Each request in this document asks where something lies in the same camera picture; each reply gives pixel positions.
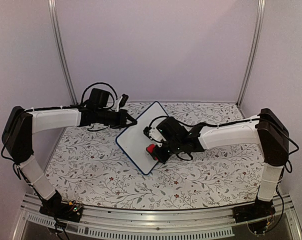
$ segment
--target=metal frame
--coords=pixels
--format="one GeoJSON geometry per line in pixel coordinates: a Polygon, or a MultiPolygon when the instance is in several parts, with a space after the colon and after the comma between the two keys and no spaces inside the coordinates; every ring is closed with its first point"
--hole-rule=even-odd
{"type": "Polygon", "coordinates": [[[259,39],[260,39],[260,34],[261,34],[261,29],[262,29],[262,23],[263,23],[263,17],[265,14],[265,5],[266,1],[265,0],[259,0],[258,2],[258,7],[257,7],[257,14],[256,14],[256,22],[255,22],[255,29],[254,29],[254,35],[253,35],[253,41],[252,41],[252,46],[250,50],[250,55],[247,61],[246,69],[245,69],[245,74],[244,78],[242,81],[240,93],[238,95],[236,105],[239,106],[239,109],[242,106],[248,83],[250,80],[250,75],[252,72],[253,64],[255,61],[256,57],[256,52],[258,49],[258,44],[259,44],[259,39]]]}
{"type": "MultiPolygon", "coordinates": [[[[246,90],[247,90],[250,75],[252,72],[256,52],[258,49],[258,44],[259,44],[259,39],[260,39],[260,34],[261,34],[261,29],[262,29],[262,24],[263,24],[263,18],[264,18],[264,12],[265,12],[265,4],[266,4],[265,0],[258,1],[256,22],[255,22],[254,35],[253,35],[250,55],[249,55],[248,62],[247,62],[246,68],[245,68],[244,78],[243,78],[243,81],[241,84],[240,92],[239,92],[237,101],[235,103],[239,107],[239,109],[242,106],[242,103],[243,103],[243,100],[244,100],[244,97],[246,94],[246,90]]],[[[50,12],[50,17],[51,17],[51,23],[52,23],[55,43],[56,43],[65,83],[66,83],[72,103],[77,104],[78,100],[77,100],[76,92],[75,92],[75,89],[73,86],[73,82],[71,80],[70,71],[68,68],[67,59],[66,59],[66,55],[65,55],[65,51],[64,51],[64,47],[63,47],[63,43],[62,43],[56,1],[48,0],[48,5],[49,5],[49,12],[50,12]]]]}
{"type": "MultiPolygon", "coordinates": [[[[284,212],[288,221],[292,221],[291,233],[295,240],[302,240],[302,232],[295,214],[294,206],[288,194],[283,196],[284,212]]],[[[273,199],[276,215],[282,210],[282,202],[277,196],[273,199]]],[[[23,229],[26,221],[41,224],[52,228],[52,217],[39,213],[40,200],[33,194],[26,194],[21,204],[17,229],[23,229]]],[[[110,239],[111,235],[123,234],[126,239],[142,239],[140,236],[149,236],[149,239],[167,240],[176,236],[188,236],[188,239],[199,239],[199,235],[213,232],[223,232],[232,227],[247,224],[236,223],[233,218],[233,206],[190,210],[127,210],[97,206],[84,206],[80,223],[68,222],[68,233],[83,235],[99,239],[110,239]]],[[[15,234],[14,240],[20,240],[21,234],[15,234]]]]}
{"type": "Polygon", "coordinates": [[[73,83],[72,83],[72,80],[71,80],[65,51],[64,51],[64,48],[63,48],[63,44],[62,44],[61,32],[60,32],[60,27],[59,27],[59,22],[58,22],[58,13],[57,13],[56,1],[55,0],[48,0],[48,5],[49,5],[49,12],[50,12],[50,17],[51,17],[53,33],[54,33],[54,39],[55,39],[56,48],[57,48],[57,51],[58,51],[58,55],[59,55],[59,59],[60,59],[60,63],[61,63],[61,67],[62,67],[66,87],[67,87],[67,90],[69,92],[72,103],[77,104],[78,100],[77,100],[76,92],[75,92],[75,89],[73,87],[73,83]]]}

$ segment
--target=leaf pattern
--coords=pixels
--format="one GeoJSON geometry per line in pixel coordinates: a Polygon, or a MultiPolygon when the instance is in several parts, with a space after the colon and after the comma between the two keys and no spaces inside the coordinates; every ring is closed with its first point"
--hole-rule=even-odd
{"type": "MultiPolygon", "coordinates": [[[[129,102],[126,108],[136,118],[150,104],[129,102]]],[[[234,104],[163,102],[162,106],[170,116],[190,125],[242,118],[234,104]]],[[[164,210],[233,205],[256,197],[263,158],[254,144],[193,153],[193,161],[172,157],[145,176],[116,145],[121,131],[67,128],[46,171],[63,199],[101,207],[164,210]]]]}

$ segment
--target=wire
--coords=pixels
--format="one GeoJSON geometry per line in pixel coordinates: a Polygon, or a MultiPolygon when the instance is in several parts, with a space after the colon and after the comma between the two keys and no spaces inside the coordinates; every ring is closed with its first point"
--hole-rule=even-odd
{"type": "Polygon", "coordinates": [[[291,163],[290,160],[288,160],[288,161],[285,163],[284,167],[285,167],[285,170],[286,170],[289,174],[291,174],[291,173],[293,172],[293,167],[292,167],[292,163],[291,163]]]}
{"type": "Polygon", "coordinates": [[[60,239],[60,240],[64,240],[62,237],[59,236],[60,233],[58,233],[58,224],[59,224],[59,227],[62,229],[64,235],[66,236],[66,239],[67,240],[70,240],[65,228],[62,226],[62,223],[56,218],[56,217],[53,217],[54,220],[55,220],[55,235],[60,239]]]}
{"type": "Polygon", "coordinates": [[[153,118],[152,119],[152,121],[150,122],[150,124],[149,124],[149,129],[151,129],[151,126],[152,126],[152,124],[156,121],[156,120],[158,120],[158,119],[164,119],[164,118],[169,118],[169,116],[157,116],[156,118],[153,118]]]}
{"type": "Polygon", "coordinates": [[[112,108],[114,107],[114,105],[116,104],[116,100],[115,100],[115,98],[113,97],[113,95],[112,95],[112,94],[110,94],[110,96],[111,96],[111,98],[112,98],[112,105],[111,105],[111,106],[108,106],[108,107],[103,108],[103,109],[105,109],[105,110],[112,109],[112,108]]]}
{"type": "Polygon", "coordinates": [[[230,121],[230,122],[226,122],[226,123],[222,123],[222,124],[210,124],[207,122],[199,122],[195,125],[192,125],[191,127],[195,127],[198,125],[203,125],[203,126],[207,126],[210,128],[219,128],[219,127],[226,127],[226,126],[231,126],[234,124],[241,124],[241,123],[247,123],[247,122],[253,122],[253,121],[258,121],[260,120],[260,118],[252,118],[252,119],[242,119],[242,120],[237,120],[237,121],[230,121]]]}
{"type": "Polygon", "coordinates": [[[34,111],[47,111],[47,110],[60,110],[60,109],[74,109],[79,105],[69,105],[69,106],[48,106],[48,107],[38,107],[38,108],[30,108],[25,109],[26,113],[34,112],[34,111]]]}
{"type": "Polygon", "coordinates": [[[183,160],[183,161],[192,161],[192,160],[193,160],[193,156],[192,156],[191,154],[188,154],[188,156],[190,157],[190,159],[182,158],[182,157],[179,156],[178,153],[175,154],[175,155],[176,155],[176,157],[177,157],[178,159],[183,160]]]}
{"type": "Polygon", "coordinates": [[[95,83],[91,84],[90,86],[88,86],[88,87],[83,91],[82,97],[81,97],[81,103],[80,103],[80,105],[83,104],[83,100],[84,100],[84,98],[85,98],[86,92],[87,92],[90,88],[92,88],[93,86],[96,86],[96,85],[106,85],[106,86],[108,86],[108,87],[113,91],[113,93],[114,93],[114,95],[115,95],[115,99],[118,100],[117,92],[115,91],[115,89],[114,89],[110,84],[105,83],[105,82],[95,82],[95,83]]]}
{"type": "Polygon", "coordinates": [[[77,206],[77,204],[76,204],[76,203],[74,203],[74,204],[73,204],[73,206],[70,208],[70,210],[66,211],[66,213],[71,212],[71,210],[75,209],[75,207],[76,207],[76,206],[77,206]]]}
{"type": "Polygon", "coordinates": [[[279,217],[279,220],[276,222],[276,224],[275,224],[272,228],[267,229],[267,230],[265,231],[265,233],[268,233],[268,232],[270,232],[270,231],[272,231],[273,229],[276,228],[276,226],[280,223],[280,221],[281,221],[281,219],[282,219],[282,216],[283,216],[283,213],[284,213],[284,211],[285,211],[285,201],[283,200],[283,197],[281,196],[281,194],[280,194],[280,192],[279,192],[278,186],[276,186],[275,191],[276,191],[276,194],[277,194],[277,195],[280,197],[280,199],[281,199],[281,202],[282,202],[282,211],[281,211],[281,215],[280,215],[280,217],[279,217]]]}
{"type": "Polygon", "coordinates": [[[273,223],[274,219],[275,219],[275,215],[272,213],[272,211],[269,211],[270,215],[271,215],[271,219],[270,219],[270,223],[273,223]]]}
{"type": "Polygon", "coordinates": [[[192,127],[194,127],[195,125],[189,125],[189,124],[186,124],[185,122],[182,122],[182,121],[179,121],[179,120],[176,120],[179,124],[182,124],[182,125],[184,125],[184,126],[186,126],[186,127],[189,127],[189,128],[192,128],[192,127]]]}
{"type": "Polygon", "coordinates": [[[5,143],[3,144],[3,147],[2,147],[2,149],[1,149],[1,157],[2,158],[4,158],[4,159],[7,159],[7,160],[11,160],[11,161],[13,161],[13,158],[11,158],[11,157],[7,157],[7,156],[4,156],[4,151],[5,151],[5,149],[6,149],[6,146],[7,146],[7,143],[8,143],[8,140],[9,140],[9,138],[7,138],[7,140],[5,141],[5,143]]]}
{"type": "Polygon", "coordinates": [[[19,180],[21,180],[20,171],[19,171],[18,166],[19,165],[14,162],[13,165],[12,165],[12,168],[13,168],[13,172],[15,173],[15,175],[17,176],[17,178],[19,180]]]}
{"type": "Polygon", "coordinates": [[[88,130],[89,132],[100,132],[100,131],[105,130],[105,129],[107,129],[108,127],[110,127],[110,126],[107,126],[107,127],[104,127],[104,128],[99,128],[99,129],[92,130],[92,129],[94,128],[94,126],[95,126],[95,123],[93,124],[92,127],[87,128],[86,130],[88,130]]]}

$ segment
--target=lavender wall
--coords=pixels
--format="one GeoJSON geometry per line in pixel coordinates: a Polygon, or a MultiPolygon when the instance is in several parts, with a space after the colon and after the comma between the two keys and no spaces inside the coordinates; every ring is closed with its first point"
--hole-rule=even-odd
{"type": "MultiPolygon", "coordinates": [[[[13,106],[70,104],[60,67],[47,1],[0,0],[1,134],[13,106]]],[[[39,133],[34,150],[43,166],[60,130],[39,133]]],[[[0,240],[10,239],[26,184],[0,157],[0,240]]]]}
{"type": "Polygon", "coordinates": [[[59,0],[78,98],[96,81],[131,100],[236,102],[257,0],[59,0]]]}
{"type": "Polygon", "coordinates": [[[302,225],[302,0],[267,1],[262,33],[243,103],[246,116],[272,109],[301,150],[290,156],[289,191],[302,225]]]}

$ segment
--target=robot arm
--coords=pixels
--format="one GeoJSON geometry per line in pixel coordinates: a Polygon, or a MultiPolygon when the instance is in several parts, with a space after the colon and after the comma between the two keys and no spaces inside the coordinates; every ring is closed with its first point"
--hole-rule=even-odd
{"type": "Polygon", "coordinates": [[[257,144],[265,162],[260,187],[253,205],[233,209],[235,219],[237,222],[248,221],[275,212],[272,198],[289,160],[289,132],[270,109],[262,109],[259,115],[247,119],[220,125],[201,122],[190,126],[174,117],[166,117],[156,127],[146,127],[144,134],[156,142],[146,148],[147,152],[163,164],[172,155],[182,160],[192,160],[192,153],[211,148],[257,144]],[[183,125],[192,128],[188,131],[183,125]],[[181,153],[189,158],[181,158],[181,153]]]}
{"type": "Polygon", "coordinates": [[[49,129],[84,127],[95,123],[114,129],[137,124],[126,110],[121,109],[128,96],[122,95],[114,102],[113,109],[107,107],[109,96],[110,92],[94,88],[84,104],[27,110],[15,106],[12,109],[2,134],[2,155],[6,148],[12,158],[5,158],[14,162],[19,174],[36,191],[43,204],[41,213],[79,222],[82,212],[79,204],[63,203],[59,192],[46,178],[34,156],[33,135],[49,129]]]}

